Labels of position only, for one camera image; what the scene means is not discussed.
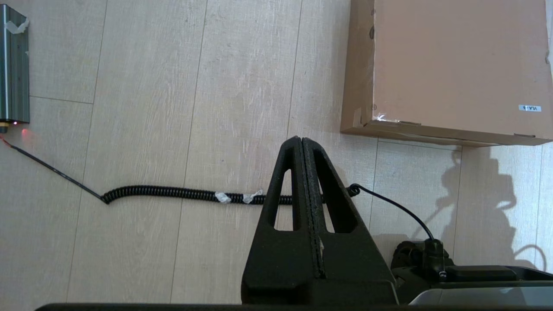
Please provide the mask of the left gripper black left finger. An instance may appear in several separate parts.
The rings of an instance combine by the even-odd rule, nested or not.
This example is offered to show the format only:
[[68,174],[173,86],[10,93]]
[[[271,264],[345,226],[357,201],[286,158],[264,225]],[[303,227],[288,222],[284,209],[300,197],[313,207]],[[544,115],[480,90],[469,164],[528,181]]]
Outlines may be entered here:
[[[275,228],[285,173],[292,174],[293,229]],[[322,274],[302,139],[286,140],[278,154],[242,275],[244,305],[295,305],[298,287]]]

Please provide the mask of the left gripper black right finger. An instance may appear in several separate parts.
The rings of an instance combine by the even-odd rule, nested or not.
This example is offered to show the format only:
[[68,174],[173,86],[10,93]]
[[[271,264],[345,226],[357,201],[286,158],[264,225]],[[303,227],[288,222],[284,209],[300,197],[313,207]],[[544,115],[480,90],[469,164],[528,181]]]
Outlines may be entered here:
[[322,146],[302,139],[313,305],[397,305],[395,281]]

